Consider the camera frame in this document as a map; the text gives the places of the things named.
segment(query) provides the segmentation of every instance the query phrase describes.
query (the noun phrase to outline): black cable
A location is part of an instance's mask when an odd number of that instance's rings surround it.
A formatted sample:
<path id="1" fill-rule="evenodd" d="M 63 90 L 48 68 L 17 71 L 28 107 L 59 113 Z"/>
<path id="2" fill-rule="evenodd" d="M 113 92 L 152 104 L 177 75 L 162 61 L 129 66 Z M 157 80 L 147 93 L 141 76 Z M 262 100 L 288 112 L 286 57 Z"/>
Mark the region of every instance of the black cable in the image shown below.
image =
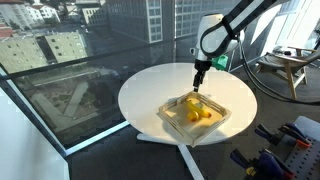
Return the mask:
<path id="1" fill-rule="evenodd" d="M 238 36 L 238 42 L 240 43 L 240 59 L 242 61 L 242 65 L 244 66 L 244 69 L 245 69 L 245 72 L 247 74 L 247 76 L 249 77 L 249 79 L 252 81 L 252 83 L 261 91 L 263 92 L 264 94 L 266 94 L 267 96 L 273 98 L 273 99 L 276 99 L 276 100 L 279 100 L 279 101 L 284 101 L 284 102 L 289 102 L 289 103 L 297 103 L 297 104 L 305 104 L 305 105 L 316 105 L 316 106 L 319 106 L 320 105 L 320 101 L 312 101 L 312 102 L 304 102 L 304 101 L 298 101 L 298 100 L 293 100 L 291 98 L 288 98 L 288 97 L 285 97 L 281 94 L 279 94 L 278 92 L 276 92 L 275 90 L 269 88 L 268 86 L 266 86 L 265 84 L 263 84 L 253 73 L 252 71 L 250 70 L 248 64 L 247 64 L 247 61 L 246 61 L 246 57 L 245 57 L 245 54 L 244 54 L 244 50 L 243 50 L 243 46 L 242 46 L 242 43 L 239 39 L 239 36 Z M 279 96 L 279 97 L 275 97 L 273 96 L 272 94 L 266 92 L 265 90 L 263 90 L 256 82 L 258 82 L 262 87 L 264 87 L 265 89 L 271 91 L 273 94 Z"/>

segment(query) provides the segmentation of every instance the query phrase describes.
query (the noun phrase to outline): city building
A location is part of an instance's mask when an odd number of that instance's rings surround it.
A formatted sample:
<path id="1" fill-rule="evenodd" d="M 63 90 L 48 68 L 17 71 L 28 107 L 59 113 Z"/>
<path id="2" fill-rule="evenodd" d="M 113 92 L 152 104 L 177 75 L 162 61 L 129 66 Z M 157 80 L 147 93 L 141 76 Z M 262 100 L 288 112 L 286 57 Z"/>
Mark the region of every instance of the city building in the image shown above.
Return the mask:
<path id="1" fill-rule="evenodd" d="M 160 0 L 108 1 L 112 30 L 146 43 L 162 41 L 162 3 Z"/>
<path id="2" fill-rule="evenodd" d="M 90 53 L 78 32 L 4 38 L 0 49 L 0 63 L 9 73 L 84 58 Z"/>
<path id="3" fill-rule="evenodd" d="M 9 73 L 46 66 L 47 60 L 32 36 L 11 37 L 0 41 L 0 63 Z"/>
<path id="4" fill-rule="evenodd" d="M 44 19 L 40 13 L 40 10 L 38 10 L 32 6 L 26 6 L 26 9 L 30 13 L 30 16 L 33 19 L 36 26 L 41 26 L 44 24 Z"/>
<path id="5" fill-rule="evenodd" d="M 77 0 L 76 6 L 81 11 L 83 23 L 87 26 L 108 24 L 105 0 Z"/>
<path id="6" fill-rule="evenodd" d="M 68 18 L 73 22 L 80 22 L 80 10 L 74 3 L 68 3 L 66 5 L 68 11 Z"/>
<path id="7" fill-rule="evenodd" d="M 13 30 L 11 27 L 6 26 L 4 23 L 0 23 L 0 38 L 11 37 Z"/>
<path id="8" fill-rule="evenodd" d="M 84 37 L 77 33 L 57 33 L 45 39 L 58 63 L 80 59 L 90 54 Z"/>
<path id="9" fill-rule="evenodd" d="M 24 3 L 19 0 L 0 0 L 0 21 L 10 26 L 14 23 L 19 29 L 34 27 L 34 22 Z"/>
<path id="10" fill-rule="evenodd" d="M 43 19 L 54 18 L 60 22 L 60 18 L 55 8 L 41 3 L 35 3 L 31 7 L 34 9 L 33 13 L 37 11 L 34 15 L 38 15 L 40 13 Z"/>
<path id="11" fill-rule="evenodd" d="M 200 19 L 205 14 L 214 13 L 215 1 L 177 0 L 175 6 L 175 37 L 195 34 Z"/>

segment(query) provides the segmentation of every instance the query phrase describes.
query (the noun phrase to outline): wooden chair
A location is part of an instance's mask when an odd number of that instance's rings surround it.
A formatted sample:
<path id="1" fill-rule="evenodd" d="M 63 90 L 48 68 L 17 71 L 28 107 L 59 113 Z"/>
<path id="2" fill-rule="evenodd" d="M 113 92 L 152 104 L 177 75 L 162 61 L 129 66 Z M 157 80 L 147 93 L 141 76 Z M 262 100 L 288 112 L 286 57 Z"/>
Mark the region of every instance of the wooden chair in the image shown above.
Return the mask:
<path id="1" fill-rule="evenodd" d="M 294 48 L 297 56 L 286 56 L 267 53 L 258 59 L 258 72 L 268 72 L 288 82 L 292 99 L 297 99 L 295 88 L 303 80 L 307 84 L 306 65 L 320 59 L 320 51 L 311 49 Z M 309 56 L 301 56 L 301 51 L 312 52 Z"/>

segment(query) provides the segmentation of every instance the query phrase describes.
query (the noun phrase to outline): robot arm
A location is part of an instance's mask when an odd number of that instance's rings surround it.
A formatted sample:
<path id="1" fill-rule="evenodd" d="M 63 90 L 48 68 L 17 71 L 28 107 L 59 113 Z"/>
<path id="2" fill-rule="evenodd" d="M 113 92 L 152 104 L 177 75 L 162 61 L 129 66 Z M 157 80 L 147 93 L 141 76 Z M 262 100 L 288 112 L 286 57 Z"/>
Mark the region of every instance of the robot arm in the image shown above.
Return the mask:
<path id="1" fill-rule="evenodd" d="M 193 86 L 198 92 L 205 72 L 211 67 L 211 59 L 237 48 L 238 40 L 243 41 L 242 31 L 256 17 L 268 8 L 288 0 L 242 0 L 228 15 L 209 14 L 204 16 L 198 29 L 196 48 L 191 49 L 195 56 L 195 75 Z"/>

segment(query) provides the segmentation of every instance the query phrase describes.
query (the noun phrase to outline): round white table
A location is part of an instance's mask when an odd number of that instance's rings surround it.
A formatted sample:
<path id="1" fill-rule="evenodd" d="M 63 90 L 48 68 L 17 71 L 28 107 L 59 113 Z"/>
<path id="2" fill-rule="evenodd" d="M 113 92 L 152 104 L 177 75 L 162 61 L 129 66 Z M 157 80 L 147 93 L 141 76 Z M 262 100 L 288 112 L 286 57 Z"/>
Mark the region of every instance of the round white table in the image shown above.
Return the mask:
<path id="1" fill-rule="evenodd" d="M 118 97 L 123 116 L 141 132 L 138 139 L 178 145 L 188 166 L 188 161 L 193 159 L 184 141 L 157 113 L 164 103 L 193 91 L 196 72 L 192 63 L 150 67 L 130 77 L 121 87 Z M 198 145 L 221 142 L 240 133 L 251 124 L 256 115 L 257 102 L 250 88 L 225 71 L 217 71 L 215 68 L 207 71 L 199 93 L 229 109 L 232 115 Z M 190 171 L 194 178 L 203 179 L 199 170 Z"/>

